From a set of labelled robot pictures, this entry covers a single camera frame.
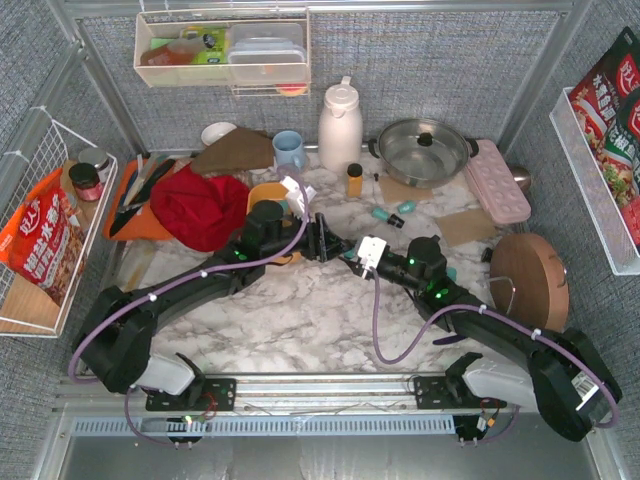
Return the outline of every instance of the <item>pink ice cube tray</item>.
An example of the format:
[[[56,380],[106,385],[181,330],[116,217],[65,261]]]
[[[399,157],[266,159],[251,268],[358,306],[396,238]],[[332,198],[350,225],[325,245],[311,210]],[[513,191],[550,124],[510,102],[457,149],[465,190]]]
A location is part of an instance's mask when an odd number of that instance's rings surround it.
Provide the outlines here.
[[[509,225],[531,216],[531,205],[513,179],[498,147],[491,140],[478,140],[480,152],[464,169],[469,188],[494,223]]]

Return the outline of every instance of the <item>small jar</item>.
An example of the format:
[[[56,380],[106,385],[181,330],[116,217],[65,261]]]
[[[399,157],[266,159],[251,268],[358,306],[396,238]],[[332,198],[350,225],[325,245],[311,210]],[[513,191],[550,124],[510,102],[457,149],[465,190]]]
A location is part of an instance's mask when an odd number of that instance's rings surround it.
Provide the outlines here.
[[[88,163],[98,170],[100,181],[105,183],[109,177],[109,156],[97,147],[85,148],[78,155],[78,163]]]
[[[359,197],[362,193],[362,165],[352,163],[347,168],[347,197]]]
[[[89,163],[76,163],[69,169],[69,178],[78,198],[95,202],[102,196],[103,186],[96,167]]]

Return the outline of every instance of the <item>lid knob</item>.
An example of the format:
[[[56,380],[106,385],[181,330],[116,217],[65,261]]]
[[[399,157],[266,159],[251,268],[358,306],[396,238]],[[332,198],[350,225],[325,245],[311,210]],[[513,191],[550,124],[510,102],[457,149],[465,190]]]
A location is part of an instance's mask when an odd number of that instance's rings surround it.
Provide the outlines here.
[[[429,132],[421,133],[418,137],[418,145],[421,147],[430,147],[433,145],[433,135]]]

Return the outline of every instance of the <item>metal bracket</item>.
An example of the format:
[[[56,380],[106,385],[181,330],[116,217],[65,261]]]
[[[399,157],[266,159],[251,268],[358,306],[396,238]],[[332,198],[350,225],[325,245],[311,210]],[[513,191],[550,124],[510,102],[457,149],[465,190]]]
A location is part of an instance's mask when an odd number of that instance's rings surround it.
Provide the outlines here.
[[[204,412],[211,404],[211,396],[216,401],[217,412],[232,412],[236,401],[236,385],[234,378],[207,378],[202,387],[202,394],[189,410]],[[147,394],[148,412],[180,412],[185,410],[181,399],[165,392],[149,392]]]

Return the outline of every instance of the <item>red cloth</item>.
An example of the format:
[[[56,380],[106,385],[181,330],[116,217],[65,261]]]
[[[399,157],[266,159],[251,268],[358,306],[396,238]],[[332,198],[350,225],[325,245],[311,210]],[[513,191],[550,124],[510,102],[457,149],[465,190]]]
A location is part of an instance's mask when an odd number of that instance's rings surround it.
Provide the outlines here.
[[[249,189],[235,178],[203,178],[187,165],[158,182],[151,210],[164,228],[187,247],[211,252],[225,246],[244,225]]]

